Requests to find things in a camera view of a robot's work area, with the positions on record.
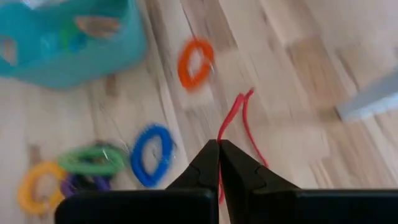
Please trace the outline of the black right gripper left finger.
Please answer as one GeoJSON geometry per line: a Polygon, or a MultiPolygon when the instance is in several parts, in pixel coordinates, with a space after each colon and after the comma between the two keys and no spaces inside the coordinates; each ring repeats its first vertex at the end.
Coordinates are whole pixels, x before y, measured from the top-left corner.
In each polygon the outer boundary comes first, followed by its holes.
{"type": "Polygon", "coordinates": [[[219,154],[216,140],[209,140],[191,161],[189,166],[167,187],[206,188],[218,190],[219,185],[219,154]]]}

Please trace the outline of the red coil wristband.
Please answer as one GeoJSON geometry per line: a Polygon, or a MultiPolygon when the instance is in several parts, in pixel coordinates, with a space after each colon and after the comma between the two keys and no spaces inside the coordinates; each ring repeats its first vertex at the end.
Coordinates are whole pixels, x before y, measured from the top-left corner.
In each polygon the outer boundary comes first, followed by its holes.
{"type": "Polygon", "coordinates": [[[177,63],[178,77],[184,89],[193,91],[206,82],[212,69],[214,57],[213,47],[207,40],[193,38],[186,43],[177,63]],[[203,60],[198,71],[191,75],[189,71],[190,58],[197,50],[202,53],[203,60]]]}

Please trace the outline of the blue coil wristband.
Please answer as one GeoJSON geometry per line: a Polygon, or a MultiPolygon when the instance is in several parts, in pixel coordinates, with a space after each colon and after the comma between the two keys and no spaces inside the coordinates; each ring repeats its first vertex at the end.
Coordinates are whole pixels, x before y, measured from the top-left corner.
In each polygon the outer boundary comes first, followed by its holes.
{"type": "Polygon", "coordinates": [[[163,125],[151,124],[141,132],[129,156],[131,169],[138,181],[147,188],[156,187],[167,173],[173,156],[174,140],[170,131],[163,125]],[[161,141],[161,158],[155,171],[149,173],[144,167],[144,148],[153,138],[159,137],[161,141]]]}

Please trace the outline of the green plastic bin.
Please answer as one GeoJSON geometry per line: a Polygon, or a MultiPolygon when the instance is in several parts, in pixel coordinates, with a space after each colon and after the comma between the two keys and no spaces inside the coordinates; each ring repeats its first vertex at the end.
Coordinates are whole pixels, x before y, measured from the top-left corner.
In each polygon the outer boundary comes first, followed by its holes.
{"type": "Polygon", "coordinates": [[[48,88],[68,88],[137,63],[147,50],[137,0],[65,0],[32,8],[27,0],[0,0],[0,40],[15,41],[16,63],[0,56],[0,77],[48,88]],[[110,37],[93,37],[78,19],[115,21],[110,37]],[[87,36],[79,51],[62,50],[59,32],[76,26],[87,36]]]}

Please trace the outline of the green coil wristband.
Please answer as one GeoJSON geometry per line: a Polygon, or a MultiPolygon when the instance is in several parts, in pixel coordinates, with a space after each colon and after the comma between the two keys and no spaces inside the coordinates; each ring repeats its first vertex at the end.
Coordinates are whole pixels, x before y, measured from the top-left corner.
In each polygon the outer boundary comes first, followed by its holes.
{"type": "Polygon", "coordinates": [[[124,169],[125,156],[113,146],[86,146],[62,154],[58,164],[73,174],[109,176],[124,169]]]}

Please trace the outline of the green rubber band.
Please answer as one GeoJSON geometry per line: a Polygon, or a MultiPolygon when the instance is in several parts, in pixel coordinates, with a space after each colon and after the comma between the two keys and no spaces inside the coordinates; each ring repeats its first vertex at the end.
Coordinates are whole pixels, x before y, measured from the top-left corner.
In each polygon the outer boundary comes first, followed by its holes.
{"type": "Polygon", "coordinates": [[[59,32],[59,44],[62,50],[72,51],[75,48],[75,41],[78,36],[78,29],[76,26],[64,27],[59,32]]]}

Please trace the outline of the red rubber band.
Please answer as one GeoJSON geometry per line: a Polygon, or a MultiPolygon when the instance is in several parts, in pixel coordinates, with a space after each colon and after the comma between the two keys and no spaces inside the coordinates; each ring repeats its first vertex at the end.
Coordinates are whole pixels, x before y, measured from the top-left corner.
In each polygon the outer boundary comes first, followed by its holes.
{"type": "Polygon", "coordinates": [[[239,93],[238,96],[236,97],[234,104],[232,105],[230,111],[226,115],[219,131],[218,131],[218,137],[217,137],[217,143],[221,142],[222,136],[224,131],[227,129],[229,124],[233,121],[234,117],[238,113],[240,107],[242,107],[242,119],[243,119],[243,126],[246,132],[247,137],[249,138],[252,147],[254,150],[257,152],[257,155],[259,156],[261,162],[265,167],[268,167],[267,160],[262,156],[257,144],[255,143],[255,140],[251,134],[251,129],[249,127],[248,123],[248,103],[249,99],[254,93],[254,88],[251,88],[245,95],[242,93],[239,93]]]}

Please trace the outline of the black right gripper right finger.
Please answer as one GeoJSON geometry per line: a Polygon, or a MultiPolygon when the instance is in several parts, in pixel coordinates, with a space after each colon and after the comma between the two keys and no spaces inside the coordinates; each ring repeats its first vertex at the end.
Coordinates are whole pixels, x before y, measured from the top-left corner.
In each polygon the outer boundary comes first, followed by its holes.
{"type": "Polygon", "coordinates": [[[283,224],[297,218],[296,185],[229,140],[220,142],[220,165],[231,224],[283,224]]]}

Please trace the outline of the purple coil wristband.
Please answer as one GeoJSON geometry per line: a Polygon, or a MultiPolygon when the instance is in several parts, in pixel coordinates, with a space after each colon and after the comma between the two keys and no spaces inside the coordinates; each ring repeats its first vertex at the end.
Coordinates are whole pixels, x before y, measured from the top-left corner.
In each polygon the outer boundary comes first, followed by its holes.
{"type": "Polygon", "coordinates": [[[69,174],[60,185],[60,190],[66,198],[83,192],[107,191],[110,188],[109,177],[81,174],[69,174]]]}

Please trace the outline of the yellow coil wristband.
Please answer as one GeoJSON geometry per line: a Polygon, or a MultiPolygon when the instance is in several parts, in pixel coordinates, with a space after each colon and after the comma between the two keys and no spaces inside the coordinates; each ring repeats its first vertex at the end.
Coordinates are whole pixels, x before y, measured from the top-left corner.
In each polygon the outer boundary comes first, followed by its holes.
{"type": "Polygon", "coordinates": [[[58,187],[47,201],[39,202],[34,200],[32,194],[35,183],[44,174],[51,174],[59,184],[67,177],[67,172],[55,161],[41,162],[31,168],[22,179],[17,192],[17,199],[21,209],[29,214],[42,215],[48,210],[56,208],[65,198],[60,187],[58,187]]]}

